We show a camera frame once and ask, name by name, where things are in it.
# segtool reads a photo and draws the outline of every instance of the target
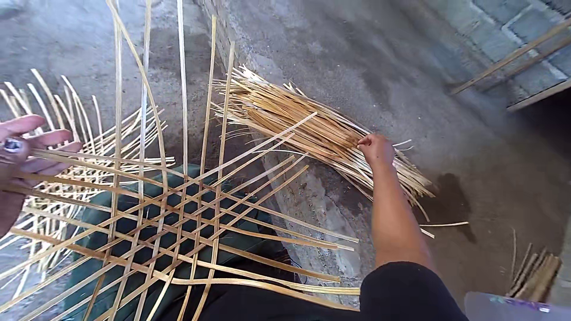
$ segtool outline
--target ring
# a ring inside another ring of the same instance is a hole
[[[10,137],[6,138],[6,141],[3,145],[4,150],[8,153],[17,153],[20,151],[20,149],[22,149],[22,142]]]

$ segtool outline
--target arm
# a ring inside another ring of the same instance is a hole
[[[65,129],[51,131],[39,136],[24,139],[22,134],[28,133],[43,125],[46,120],[38,115],[29,115],[0,123],[0,238],[6,235],[18,218],[26,196],[20,193],[4,191],[6,184],[19,184],[34,187],[39,182],[15,178],[16,172],[28,172],[43,175],[57,175],[68,164],[54,162],[42,158],[28,158],[31,149],[45,149],[72,139],[71,132]],[[77,152],[81,143],[73,142],[59,150]]]
[[[386,138],[375,134],[361,139],[358,148],[373,171],[375,188],[371,231],[377,252],[376,266],[407,261],[435,271],[430,250],[392,165],[395,149]]]

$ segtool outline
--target hand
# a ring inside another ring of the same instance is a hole
[[[385,136],[369,134],[357,142],[357,148],[363,152],[373,172],[381,168],[392,167],[395,148]]]
[[[68,164],[58,163],[43,158],[28,158],[31,149],[45,149],[47,146],[61,144],[73,138],[71,132],[65,129],[51,131],[39,136],[24,139],[22,134],[28,133],[43,125],[46,120],[38,115],[29,115],[0,123],[0,237],[4,236],[22,210],[25,195],[4,191],[7,184],[18,184],[25,187],[34,187],[39,183],[36,180],[15,178],[16,172],[36,173],[43,175],[57,175]],[[73,142],[58,150],[78,152],[80,142]]]

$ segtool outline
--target bundle of bamboo strips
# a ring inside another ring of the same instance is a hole
[[[511,288],[505,296],[545,303],[557,271],[561,267],[561,259],[548,253],[545,248],[530,256],[531,249],[530,243],[520,268],[513,276]]]
[[[350,181],[366,197],[372,200],[372,170],[357,142],[371,132],[333,108],[309,99],[291,83],[285,88],[267,82],[245,66],[234,68],[230,85],[216,81],[214,87],[222,95],[230,96],[228,118],[231,123],[253,128],[265,136],[274,136],[312,113],[308,122],[296,128],[295,136],[286,145],[333,167]],[[223,108],[214,105],[216,116],[223,117]],[[247,133],[233,133],[228,138]],[[401,187],[411,204],[419,206],[427,221],[426,212],[417,198],[434,195],[426,189],[431,182],[395,149],[393,165],[397,170]]]

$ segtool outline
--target cinder block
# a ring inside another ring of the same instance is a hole
[[[551,21],[543,12],[531,9],[515,21],[510,29],[525,42],[530,42],[545,34],[557,22]]]
[[[513,77],[513,80],[531,95],[540,93],[561,82],[560,79],[555,78],[549,69],[540,63],[522,71]]]
[[[565,74],[571,75],[571,46],[564,47],[553,54],[549,62]]]
[[[515,17],[521,10],[529,6],[526,0],[473,0],[484,12],[502,25]]]
[[[499,25],[483,19],[478,22],[478,25],[468,37],[493,62],[502,60],[518,48],[515,42],[501,32]]]
[[[425,1],[462,35],[469,34],[481,19],[480,14],[471,8],[470,0]]]
[[[542,0],[551,9],[559,11],[562,15],[566,15],[571,12],[571,1],[569,0]]]

